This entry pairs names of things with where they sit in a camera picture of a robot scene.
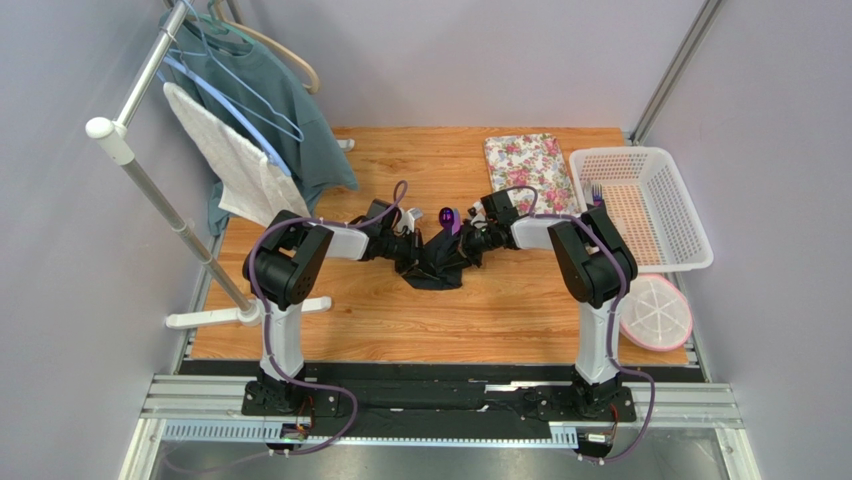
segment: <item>wooden hanger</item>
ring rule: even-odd
[[[308,62],[306,62],[304,59],[302,59],[302,57],[293,53],[291,50],[289,50],[284,45],[281,45],[280,43],[278,43],[275,40],[267,37],[266,35],[258,32],[257,30],[253,30],[253,29],[251,29],[251,28],[249,28],[245,25],[241,25],[239,23],[234,23],[234,22],[228,20],[225,17],[224,10],[222,9],[222,2],[223,1],[224,0],[213,0],[213,12],[215,13],[215,16],[218,17],[219,21],[243,31],[248,36],[254,38],[255,40],[257,40],[260,43],[269,47],[269,49],[272,50],[273,52],[278,53],[282,57],[287,58],[290,61],[292,61],[293,63],[295,63],[296,65],[298,65],[299,68],[301,68],[302,70],[305,71],[305,73],[308,75],[308,78],[311,80],[310,85],[302,84],[308,90],[308,93],[313,95],[313,94],[315,94],[319,91],[319,89],[320,89],[319,75],[317,75],[316,70],[314,70],[314,68],[312,66],[310,66],[310,64]]]

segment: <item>white towel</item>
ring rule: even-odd
[[[224,189],[219,208],[268,226],[281,210],[309,217],[293,179],[265,153],[225,125],[174,83],[163,91],[181,125],[198,145]]]

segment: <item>laundry basket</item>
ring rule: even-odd
[[[607,213],[639,273],[684,272],[713,262],[713,250],[672,156],[661,148],[576,150],[568,158],[583,211],[586,182],[603,188]]]

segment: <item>gray floor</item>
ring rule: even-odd
[[[634,432],[619,431],[614,451]],[[185,442],[163,445],[169,461],[188,469],[223,465],[263,451],[258,444]],[[264,457],[215,474],[209,479],[726,479],[712,429],[651,430],[623,462],[597,467],[578,462],[573,452],[523,448],[438,448],[332,446],[305,457]],[[172,471],[158,462],[154,479],[198,478]]]

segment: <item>pink flower pattern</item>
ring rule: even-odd
[[[536,213],[580,213],[568,167],[553,135],[488,138],[485,158],[494,191],[529,185],[538,190]],[[509,196],[521,212],[529,210],[532,192],[514,190]]]

